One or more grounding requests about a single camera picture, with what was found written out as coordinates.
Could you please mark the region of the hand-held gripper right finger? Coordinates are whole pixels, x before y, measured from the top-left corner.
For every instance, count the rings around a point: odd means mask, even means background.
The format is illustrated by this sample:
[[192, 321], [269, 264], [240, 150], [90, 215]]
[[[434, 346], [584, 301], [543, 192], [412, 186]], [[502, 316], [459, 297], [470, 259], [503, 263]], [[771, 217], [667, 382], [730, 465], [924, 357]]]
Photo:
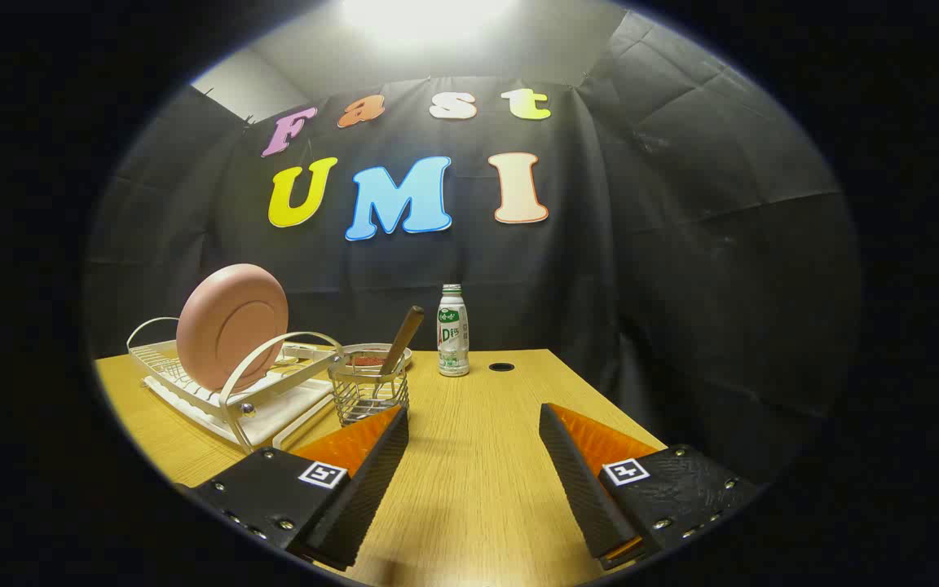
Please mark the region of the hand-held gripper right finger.
[[696, 541], [760, 493], [689, 445], [656, 448], [557, 404], [540, 406], [538, 435], [605, 571]]

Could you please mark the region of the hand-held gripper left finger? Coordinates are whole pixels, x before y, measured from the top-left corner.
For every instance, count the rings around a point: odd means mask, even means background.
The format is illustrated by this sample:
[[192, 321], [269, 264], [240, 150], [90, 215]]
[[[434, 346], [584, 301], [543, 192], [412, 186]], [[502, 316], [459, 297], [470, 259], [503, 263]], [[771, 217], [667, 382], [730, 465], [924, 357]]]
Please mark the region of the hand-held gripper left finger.
[[345, 571], [408, 439], [407, 409], [396, 405], [294, 451], [253, 451], [180, 493], [276, 549]]

